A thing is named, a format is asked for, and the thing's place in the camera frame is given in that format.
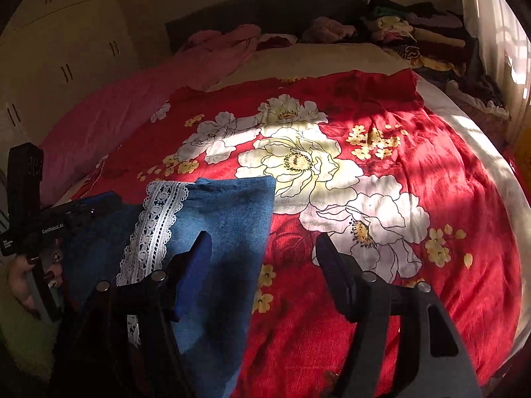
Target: pile of clothes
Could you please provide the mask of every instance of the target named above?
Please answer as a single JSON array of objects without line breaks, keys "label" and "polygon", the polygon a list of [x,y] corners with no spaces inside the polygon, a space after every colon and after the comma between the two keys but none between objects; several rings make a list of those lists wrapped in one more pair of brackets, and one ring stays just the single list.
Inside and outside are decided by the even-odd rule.
[{"label": "pile of clothes", "polygon": [[406,60],[413,69],[463,75],[472,56],[467,46],[470,36],[461,19],[429,2],[402,6],[391,0],[370,0],[363,22],[371,42]]}]

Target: white wardrobe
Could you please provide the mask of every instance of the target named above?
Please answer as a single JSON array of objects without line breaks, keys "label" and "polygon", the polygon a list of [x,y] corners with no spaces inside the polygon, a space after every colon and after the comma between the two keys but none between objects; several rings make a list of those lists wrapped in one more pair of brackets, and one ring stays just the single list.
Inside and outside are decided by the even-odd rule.
[{"label": "white wardrobe", "polygon": [[118,0],[23,0],[0,36],[0,168],[97,89],[132,74]]}]

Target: human hand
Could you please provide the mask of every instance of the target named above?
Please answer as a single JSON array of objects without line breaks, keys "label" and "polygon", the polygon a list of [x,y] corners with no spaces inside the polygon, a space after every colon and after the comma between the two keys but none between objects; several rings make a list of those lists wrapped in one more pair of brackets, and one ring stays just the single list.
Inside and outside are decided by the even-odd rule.
[{"label": "human hand", "polygon": [[[28,263],[25,255],[18,255],[11,265],[7,278],[11,294],[31,313],[36,312],[37,309],[35,308],[35,302],[31,295],[28,281],[26,280],[26,273],[30,272],[34,267],[35,265]],[[61,286],[63,284],[63,268],[60,263],[52,264],[44,273],[48,271],[54,273],[56,285]]]}]

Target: bedsheet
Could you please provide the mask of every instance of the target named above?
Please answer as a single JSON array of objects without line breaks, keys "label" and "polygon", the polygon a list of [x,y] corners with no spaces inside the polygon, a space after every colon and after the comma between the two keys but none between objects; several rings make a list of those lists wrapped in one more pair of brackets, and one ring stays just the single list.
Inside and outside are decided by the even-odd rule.
[{"label": "bedsheet", "polygon": [[[248,63],[209,91],[269,77],[318,77],[353,69],[392,75],[407,67],[402,59],[392,58],[369,43],[298,43],[289,49],[255,53]],[[514,355],[523,347],[531,332],[531,290],[528,285],[531,281],[531,208],[510,164],[479,127],[447,95],[422,78],[417,82],[417,92],[423,97],[426,107],[448,123],[481,160],[505,203],[520,252],[522,278],[520,319],[511,350],[511,355]]]},{"label": "bedsheet", "polygon": [[[156,179],[275,177],[275,214],[234,396],[319,396],[341,370],[355,326],[336,312],[315,260],[323,231],[388,282],[428,281],[480,383],[511,350],[521,280],[506,205],[416,84],[410,70],[355,70],[212,93],[181,89],[166,118],[138,129],[78,193],[115,190],[138,203]],[[391,386],[398,329],[393,318],[380,392]]]}]

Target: red floral bedspread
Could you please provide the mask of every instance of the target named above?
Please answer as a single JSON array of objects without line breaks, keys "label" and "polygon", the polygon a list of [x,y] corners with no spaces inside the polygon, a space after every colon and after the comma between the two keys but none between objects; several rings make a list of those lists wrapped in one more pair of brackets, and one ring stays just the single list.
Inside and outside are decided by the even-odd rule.
[{"label": "red floral bedspread", "polygon": [[[213,93],[178,90],[78,193],[114,190],[140,203],[154,179],[276,178],[233,396],[317,397],[340,372],[354,325],[336,312],[316,265],[321,231],[389,282],[432,284],[481,383],[506,357],[521,286],[504,204],[481,162],[424,108],[415,85],[409,70],[353,71]],[[393,318],[380,392],[392,381],[398,329]]]}]

